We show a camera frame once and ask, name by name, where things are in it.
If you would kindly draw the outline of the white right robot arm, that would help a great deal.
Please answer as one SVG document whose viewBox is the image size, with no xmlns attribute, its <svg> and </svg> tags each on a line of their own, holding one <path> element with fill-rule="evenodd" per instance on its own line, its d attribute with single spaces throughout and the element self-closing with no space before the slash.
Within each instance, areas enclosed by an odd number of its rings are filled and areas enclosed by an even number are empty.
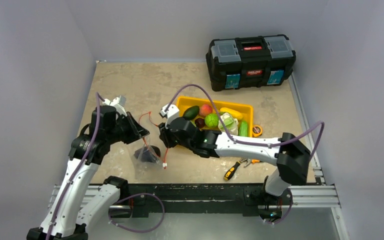
<svg viewBox="0 0 384 240">
<path fill-rule="evenodd" d="M 281 137 L 229 137 L 218 130 L 201 130 L 189 120 L 177 117 L 170 123 L 160 123 L 159 138 L 167 148 L 182 146 L 202 158 L 235 157 L 255 159 L 277 169 L 264 181 L 260 196 L 274 203 L 289 186 L 307 183 L 310 150 L 296 137 L 284 132 Z"/>
</svg>

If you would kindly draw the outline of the purple eggplant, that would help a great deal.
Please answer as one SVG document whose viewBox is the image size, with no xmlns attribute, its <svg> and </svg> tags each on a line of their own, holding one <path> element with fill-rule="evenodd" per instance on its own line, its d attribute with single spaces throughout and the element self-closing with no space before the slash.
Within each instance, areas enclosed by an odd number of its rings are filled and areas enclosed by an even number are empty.
<svg viewBox="0 0 384 240">
<path fill-rule="evenodd" d="M 158 163 L 161 157 L 161 150 L 155 146 L 144 146 L 134 152 L 134 157 L 143 163 Z"/>
</svg>

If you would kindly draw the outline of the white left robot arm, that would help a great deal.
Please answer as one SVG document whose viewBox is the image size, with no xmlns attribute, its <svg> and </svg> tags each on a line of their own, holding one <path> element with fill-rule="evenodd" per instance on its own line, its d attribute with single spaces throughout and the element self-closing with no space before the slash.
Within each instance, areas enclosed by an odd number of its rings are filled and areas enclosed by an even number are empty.
<svg viewBox="0 0 384 240">
<path fill-rule="evenodd" d="M 87 231 L 109 208 L 129 199 L 128 182 L 110 176 L 98 195 L 82 206 L 89 184 L 111 145 L 130 144 L 149 131 L 138 124 L 121 106 L 99 105 L 91 114 L 90 124 L 71 143 L 64 179 L 54 203 L 39 227 L 31 228 L 28 240 L 86 240 Z"/>
</svg>

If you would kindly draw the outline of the clear orange zip bag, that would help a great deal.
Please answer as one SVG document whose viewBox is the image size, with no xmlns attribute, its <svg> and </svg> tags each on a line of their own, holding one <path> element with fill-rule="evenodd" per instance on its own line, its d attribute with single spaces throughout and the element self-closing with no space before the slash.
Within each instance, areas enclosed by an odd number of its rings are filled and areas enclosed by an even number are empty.
<svg viewBox="0 0 384 240">
<path fill-rule="evenodd" d="M 129 157 L 133 165 L 133 169 L 137 173 L 144 173 L 147 171 L 162 171 L 167 168 L 167 153 L 168 148 L 165 147 L 159 140 L 159 128 L 158 124 L 152 119 L 152 112 L 148 111 L 143 113 L 138 118 L 138 123 L 147 129 L 150 134 L 146 137 L 139 138 L 139 140 L 128 145 L 127 149 Z M 141 162 L 134 157 L 134 152 L 144 146 L 150 147 L 154 145 L 160 149 L 161 157 L 158 163 Z"/>
</svg>

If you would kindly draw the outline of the small green ball vegetable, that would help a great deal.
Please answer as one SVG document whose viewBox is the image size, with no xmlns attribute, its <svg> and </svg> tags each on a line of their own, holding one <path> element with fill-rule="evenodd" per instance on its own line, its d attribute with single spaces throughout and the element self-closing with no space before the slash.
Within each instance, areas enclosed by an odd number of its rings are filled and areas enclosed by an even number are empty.
<svg viewBox="0 0 384 240">
<path fill-rule="evenodd" d="M 219 124 L 219 117 L 216 113 L 210 113 L 204 118 L 204 123 L 208 128 L 215 129 Z"/>
</svg>

